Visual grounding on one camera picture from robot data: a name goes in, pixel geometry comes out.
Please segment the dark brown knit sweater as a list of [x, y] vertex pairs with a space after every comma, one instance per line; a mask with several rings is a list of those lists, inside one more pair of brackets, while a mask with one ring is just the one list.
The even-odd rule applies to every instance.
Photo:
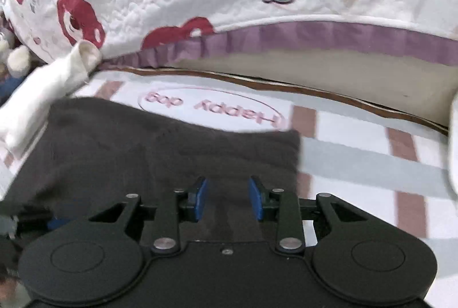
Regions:
[[300, 148], [294, 130], [237, 134], [103, 99], [65, 99], [52, 105], [44, 134], [5, 197], [73, 219], [129, 194], [150, 204], [204, 177], [203, 218], [184, 224], [182, 238], [261, 240], [249, 180], [294, 191]]

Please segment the checkered plush dog blanket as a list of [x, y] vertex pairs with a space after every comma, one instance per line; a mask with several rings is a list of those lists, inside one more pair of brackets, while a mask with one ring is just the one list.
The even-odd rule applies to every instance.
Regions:
[[[308, 90], [171, 72], [101, 71], [66, 99], [83, 98], [237, 134], [296, 131], [301, 148], [292, 192], [302, 199], [330, 193], [422, 239], [438, 262], [428, 304], [457, 305], [457, 190], [440, 131]], [[1, 149], [3, 199], [49, 114], [21, 158]]]

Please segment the folded white fleece garment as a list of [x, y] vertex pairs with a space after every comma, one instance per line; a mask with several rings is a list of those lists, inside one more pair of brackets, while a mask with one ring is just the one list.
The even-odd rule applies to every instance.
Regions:
[[21, 158], [45, 123], [51, 105], [79, 89], [101, 60], [96, 45], [81, 40], [68, 55], [37, 67], [1, 107], [1, 145]]

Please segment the beige mattress side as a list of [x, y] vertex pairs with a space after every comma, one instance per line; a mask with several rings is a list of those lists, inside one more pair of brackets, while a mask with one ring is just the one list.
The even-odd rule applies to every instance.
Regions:
[[351, 50], [278, 50], [180, 60], [175, 68], [264, 78], [331, 91], [444, 126], [457, 92], [457, 68], [410, 56]]

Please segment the white plush toy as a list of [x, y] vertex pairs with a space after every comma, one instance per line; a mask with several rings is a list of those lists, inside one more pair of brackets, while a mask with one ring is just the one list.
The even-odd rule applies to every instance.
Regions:
[[17, 45], [14, 33], [1, 27], [1, 80], [21, 78], [28, 75], [31, 59], [30, 51], [26, 46]]

